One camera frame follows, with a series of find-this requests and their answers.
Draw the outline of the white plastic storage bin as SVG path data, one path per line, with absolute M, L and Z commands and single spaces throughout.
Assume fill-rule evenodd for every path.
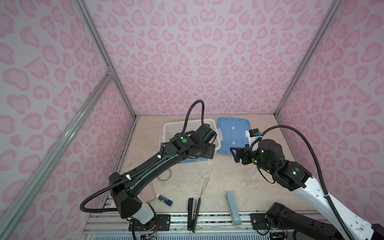
M 213 119 L 204 119 L 204 123 L 208 124 L 212 130 L 214 130 L 217 133 L 217 137 L 213 144 L 215 144 L 215 153 L 214 157 L 218 153 L 219 149 L 221 148 L 222 144 L 222 133 L 218 129 L 216 121 Z M 166 123 L 163 126 L 163 133 L 160 135 L 160 144 L 161 143 L 166 143 L 168 142 L 172 137 L 174 137 L 175 134 L 180 133 L 181 130 L 183 129 L 184 126 L 184 121 L 181 122 L 170 122 Z M 196 131 L 199 127 L 201 126 L 201 120 L 188 120 L 187 123 L 187 131 Z M 202 161 L 207 161 L 208 158 L 189 158 L 185 159 L 184 161 L 181 162 L 181 164 L 186 164 L 186 163 L 195 163 L 195 162 L 202 162 Z

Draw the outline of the metal tweezers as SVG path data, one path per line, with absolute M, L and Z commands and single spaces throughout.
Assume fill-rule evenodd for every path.
M 199 198 L 202 197 L 202 195 L 203 195 L 203 193 L 204 193 L 206 187 L 208 186 L 208 183 L 209 183 L 209 181 L 210 181 L 210 176 L 211 176 L 211 174 L 212 174 L 212 171 L 213 171 L 213 168 L 211 168 L 211 169 L 208 171 L 208 174 L 207 174 L 206 177 L 205 177 L 205 180 L 204 180 L 204 182 L 203 182 L 203 185 L 202 185 L 202 188 L 201 188 L 201 192 L 200 192 L 200 196 L 199 196 Z

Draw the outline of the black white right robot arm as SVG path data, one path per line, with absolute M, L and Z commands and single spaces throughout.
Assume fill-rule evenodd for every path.
M 370 224 L 332 196 L 324 183 L 297 162 L 286 160 L 282 146 L 274 140 L 257 139 L 244 148 L 231 148 L 235 162 L 254 164 L 272 176 L 273 182 L 294 192 L 313 206 L 327 223 L 274 203 L 265 219 L 271 228 L 286 227 L 316 240 L 382 240 L 384 228 Z

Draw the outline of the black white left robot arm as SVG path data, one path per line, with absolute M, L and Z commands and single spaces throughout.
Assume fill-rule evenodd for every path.
M 117 172 L 109 177 L 113 201 L 122 219 L 134 218 L 145 225 L 155 217 L 155 212 L 139 194 L 142 190 L 172 166 L 190 158 L 212 159 L 216 145 L 212 143 L 217 133 L 208 124 L 196 131 L 175 134 L 160 151 L 138 167 L 124 174 Z

